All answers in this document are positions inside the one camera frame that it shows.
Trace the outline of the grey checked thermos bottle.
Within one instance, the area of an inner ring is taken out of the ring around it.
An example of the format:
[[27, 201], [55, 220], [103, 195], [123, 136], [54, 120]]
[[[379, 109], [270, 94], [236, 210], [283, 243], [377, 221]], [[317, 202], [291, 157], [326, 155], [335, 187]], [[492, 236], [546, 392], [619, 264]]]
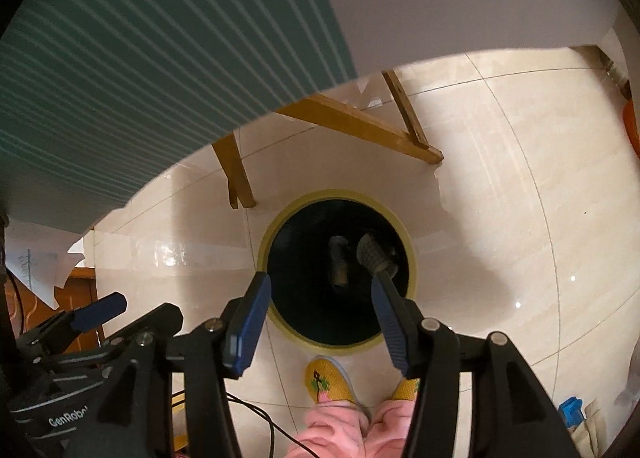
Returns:
[[372, 275], [385, 273], [390, 279], [397, 274], [397, 265], [385, 254], [372, 236], [366, 233], [357, 245], [358, 262]]

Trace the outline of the right yellow slipper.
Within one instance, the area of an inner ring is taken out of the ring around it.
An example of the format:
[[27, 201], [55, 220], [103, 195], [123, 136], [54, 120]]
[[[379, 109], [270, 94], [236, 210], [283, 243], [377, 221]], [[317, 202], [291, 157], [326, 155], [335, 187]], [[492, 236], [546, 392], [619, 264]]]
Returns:
[[406, 379], [402, 378], [396, 386], [395, 391], [390, 397], [391, 400], [407, 400], [407, 402], [414, 402], [418, 396], [420, 386], [419, 379]]

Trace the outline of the pink trouser legs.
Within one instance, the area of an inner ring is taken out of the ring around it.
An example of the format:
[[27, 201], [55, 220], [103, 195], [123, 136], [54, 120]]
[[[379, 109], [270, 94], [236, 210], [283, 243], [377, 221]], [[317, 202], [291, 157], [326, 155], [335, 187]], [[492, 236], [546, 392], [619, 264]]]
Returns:
[[385, 400], [369, 419], [347, 400], [312, 407], [306, 428], [295, 439], [287, 457], [401, 457], [411, 426], [413, 400]]

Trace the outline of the red orange bag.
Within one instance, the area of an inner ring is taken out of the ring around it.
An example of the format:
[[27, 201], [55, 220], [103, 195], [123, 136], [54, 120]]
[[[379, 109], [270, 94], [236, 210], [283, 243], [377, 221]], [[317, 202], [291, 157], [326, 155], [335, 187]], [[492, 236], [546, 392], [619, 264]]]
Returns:
[[624, 106], [622, 118], [631, 147], [637, 157], [640, 158], [640, 139], [636, 116], [634, 115], [634, 102], [631, 99]]

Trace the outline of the wooden table frame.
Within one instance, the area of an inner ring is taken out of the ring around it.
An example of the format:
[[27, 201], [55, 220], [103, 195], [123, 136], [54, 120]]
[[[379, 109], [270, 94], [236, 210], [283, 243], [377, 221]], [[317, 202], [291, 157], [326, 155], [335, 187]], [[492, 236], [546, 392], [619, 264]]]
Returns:
[[240, 136], [256, 136], [267, 129], [282, 126], [280, 140], [319, 126], [368, 143], [407, 155], [422, 162], [437, 165], [444, 155], [427, 139], [416, 110], [404, 85], [394, 70], [381, 73], [393, 103], [404, 121], [402, 129], [391, 126], [371, 113], [349, 103], [341, 102], [326, 94], [316, 94], [269, 113], [265, 117], [243, 126], [235, 133], [215, 141], [212, 148], [227, 179], [229, 204], [233, 210], [239, 207], [256, 207], [250, 180], [243, 159], [247, 151], [239, 147]]

